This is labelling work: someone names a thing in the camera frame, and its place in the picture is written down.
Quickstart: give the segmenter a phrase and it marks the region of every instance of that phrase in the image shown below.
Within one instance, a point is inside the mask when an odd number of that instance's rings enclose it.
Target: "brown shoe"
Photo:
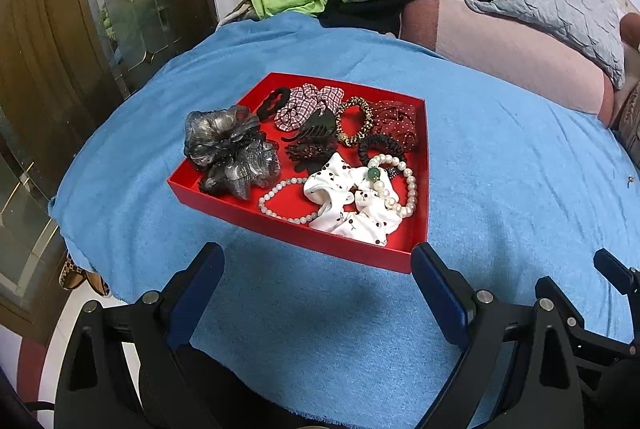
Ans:
[[[60,286],[65,290],[75,290],[85,279],[86,272],[84,268],[76,265],[67,252],[65,265],[62,267],[62,271],[60,271],[58,283],[60,283]]]

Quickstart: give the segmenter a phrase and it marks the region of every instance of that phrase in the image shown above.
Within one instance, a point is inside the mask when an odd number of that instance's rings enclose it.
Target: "hair accessory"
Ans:
[[[415,132],[415,107],[399,101],[378,101],[371,104],[371,133],[383,133],[393,138],[405,151],[418,144]]]
[[[351,167],[338,153],[306,180],[305,197],[320,206],[318,218],[309,227],[318,231],[357,239],[372,245],[386,245],[386,235],[394,232],[402,218],[385,207],[385,199],[373,189],[367,179],[367,167]],[[387,197],[398,200],[385,170],[380,181],[386,186]],[[355,203],[357,213],[344,210]]]
[[[184,155],[201,169],[235,158],[260,134],[258,117],[246,106],[191,112],[184,123]]]
[[[329,109],[316,110],[306,119],[298,132],[290,137],[282,137],[284,142],[293,142],[298,139],[306,139],[309,142],[322,142],[335,132],[335,115]]]
[[[285,146],[284,151],[287,153],[289,160],[297,162],[293,170],[296,173],[302,173],[306,170],[309,174],[319,171],[326,164],[332,155],[336,152],[338,143],[335,137],[327,139],[325,144],[297,142]]]
[[[383,133],[376,133],[367,136],[362,142],[358,144],[358,158],[362,165],[369,164],[369,149],[378,148],[380,151],[395,156],[401,162],[406,162],[406,156],[404,150],[393,138]],[[398,167],[393,166],[386,170],[389,175],[389,180],[393,180],[398,175]]]
[[[200,180],[200,190],[215,196],[230,191],[241,200],[249,200],[252,185],[269,187],[279,176],[277,145],[253,140],[236,158],[213,165]]]
[[[289,102],[277,112],[273,122],[281,132],[298,130],[316,110],[329,108],[335,113],[343,96],[341,88],[325,86],[318,90],[313,84],[303,84],[291,90]]]
[[[380,180],[380,165],[382,164],[398,167],[406,178],[408,192],[405,206],[402,206],[395,198],[389,196],[389,191],[385,189],[385,184]],[[394,157],[389,154],[378,154],[369,160],[368,167],[369,170],[367,170],[367,178],[373,182],[373,189],[376,191],[378,196],[385,199],[385,207],[394,211],[401,218],[409,218],[410,216],[413,216],[418,202],[418,189],[414,172],[406,166],[406,163],[398,160],[398,157]]]
[[[342,114],[351,106],[358,106],[363,112],[364,124],[362,125],[359,132],[357,132],[353,136],[348,136],[342,129],[340,119],[342,118]],[[335,136],[338,139],[338,142],[340,142],[344,146],[347,146],[347,148],[355,146],[355,144],[363,141],[366,138],[367,133],[369,133],[369,130],[373,126],[373,115],[371,113],[369,103],[362,97],[352,97],[348,101],[343,102],[340,106],[338,106],[338,110],[335,112],[335,122]]]
[[[258,119],[260,119],[260,122],[264,122],[269,117],[275,115],[278,111],[283,109],[283,107],[286,106],[287,102],[289,102],[290,96],[291,90],[289,88],[283,87],[273,90],[267,96],[267,98],[262,101],[262,104],[255,112],[255,114],[258,116]]]
[[[290,223],[297,223],[297,224],[300,224],[300,223],[304,224],[308,221],[313,221],[314,219],[318,218],[318,213],[312,213],[306,216],[300,216],[300,218],[286,218],[283,216],[278,216],[276,213],[274,213],[273,211],[267,208],[266,203],[269,200],[271,200],[274,196],[276,196],[278,191],[281,191],[283,187],[291,184],[303,184],[305,182],[306,182],[306,178],[288,178],[286,180],[283,180],[282,182],[275,184],[275,186],[273,187],[273,189],[271,189],[271,191],[269,191],[267,194],[265,194],[262,198],[258,200],[258,207],[260,207],[261,212],[263,212],[267,216],[271,216],[277,219],[284,219],[286,221],[290,221]]]

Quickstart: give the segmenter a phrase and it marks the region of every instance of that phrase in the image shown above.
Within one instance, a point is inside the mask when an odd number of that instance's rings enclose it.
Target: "red polka dot scrunchie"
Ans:
[[[373,133],[382,133],[393,138],[405,151],[414,151],[418,146],[415,133],[415,107],[399,101],[378,101],[371,104]]]

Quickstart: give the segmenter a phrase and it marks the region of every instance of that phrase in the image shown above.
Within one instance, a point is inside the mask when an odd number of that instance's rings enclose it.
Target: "red tray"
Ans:
[[[245,95],[238,104],[249,107],[255,111],[262,101],[276,88],[295,88],[303,83],[311,83],[318,88],[324,86],[338,86],[344,90],[344,101],[353,96],[363,97],[369,102],[393,100],[407,104],[413,104],[416,109],[416,131],[418,132],[417,151],[407,153],[407,165],[414,170],[418,185],[418,202],[415,213],[410,218],[405,218],[398,230],[387,236],[385,247],[369,245],[362,241],[355,241],[340,235],[316,231],[308,225],[297,225],[284,219],[266,216],[258,209],[258,199],[266,192],[258,187],[252,188],[251,200],[244,201],[234,196],[216,198],[200,192],[198,182],[203,173],[197,170],[195,165],[185,159],[174,173],[169,177],[168,183],[181,203],[207,213],[208,215],[224,219],[239,227],[244,227],[260,234],[268,235],[292,243],[305,249],[315,250],[342,259],[356,261],[364,265],[377,266],[403,273],[411,273],[411,250],[427,238],[427,224],[429,213],[429,162],[428,162],[428,137],[426,106],[424,100],[415,97],[397,94],[369,86],[361,86],[352,83],[343,83],[329,79],[319,79],[292,74],[270,73]],[[342,126],[348,135],[353,135],[362,124],[362,114],[357,108],[350,108],[342,117]],[[278,130],[273,120],[262,123],[262,131],[270,140],[276,140],[280,145],[278,157],[282,164],[281,180],[287,178],[304,177],[306,172],[295,173],[293,165],[287,157],[284,147],[286,142],[280,140],[281,136],[290,136],[293,133],[283,133]],[[353,167],[360,166],[356,148],[338,148],[340,155]],[[406,183],[402,177],[394,179],[394,189],[400,196],[401,203],[406,203]],[[269,201],[269,208],[275,213],[290,217],[299,217],[316,212],[318,206],[307,200],[302,194],[302,185],[285,187]]]

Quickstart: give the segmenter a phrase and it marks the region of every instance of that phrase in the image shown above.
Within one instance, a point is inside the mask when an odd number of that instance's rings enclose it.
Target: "sandal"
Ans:
[[[65,264],[62,267],[62,271],[60,271],[58,283],[60,283],[60,286],[64,290],[75,290],[84,282],[85,279],[86,272],[84,268],[80,268],[76,265],[67,252]]]
[[[104,282],[104,279],[101,278],[100,274],[88,271],[86,271],[85,274],[89,286],[94,289],[94,292],[97,295],[100,295],[102,297],[109,297],[111,295],[109,285]]]

